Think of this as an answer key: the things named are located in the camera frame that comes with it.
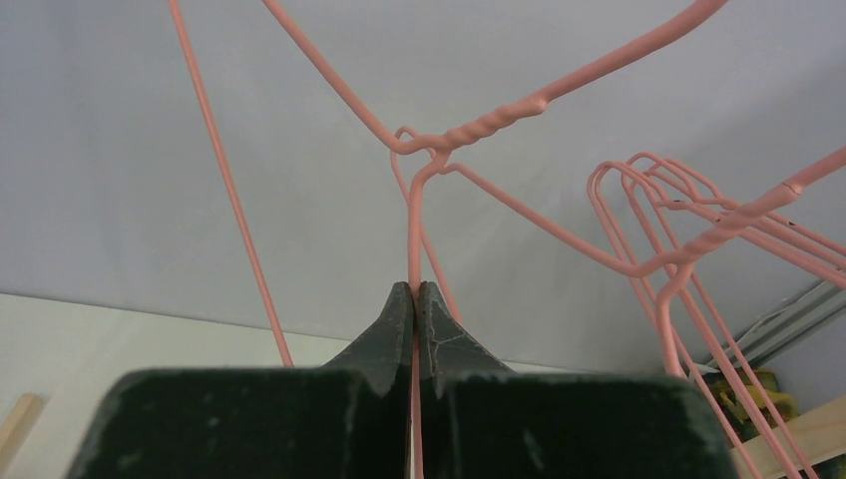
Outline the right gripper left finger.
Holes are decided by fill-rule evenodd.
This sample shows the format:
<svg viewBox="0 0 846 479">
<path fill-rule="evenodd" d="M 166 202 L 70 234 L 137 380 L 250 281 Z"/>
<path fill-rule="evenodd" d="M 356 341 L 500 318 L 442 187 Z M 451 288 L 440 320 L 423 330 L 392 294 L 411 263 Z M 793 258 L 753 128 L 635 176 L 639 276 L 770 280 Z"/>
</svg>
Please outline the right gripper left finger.
<svg viewBox="0 0 846 479">
<path fill-rule="evenodd" d="M 318 367 L 158 368 L 104 396 L 72 478 L 406 478 L 408 284 Z"/>
</svg>

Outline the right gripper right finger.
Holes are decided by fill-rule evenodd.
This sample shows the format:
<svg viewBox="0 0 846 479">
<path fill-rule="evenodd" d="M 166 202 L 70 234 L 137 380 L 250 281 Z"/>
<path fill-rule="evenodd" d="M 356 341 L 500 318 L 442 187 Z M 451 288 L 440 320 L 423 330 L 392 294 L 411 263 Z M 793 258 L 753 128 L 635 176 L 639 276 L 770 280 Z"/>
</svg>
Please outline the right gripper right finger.
<svg viewBox="0 0 846 479">
<path fill-rule="evenodd" d="M 423 471 L 428 478 L 733 478 L 702 394 L 666 375 L 521 373 L 419 290 Z"/>
</svg>

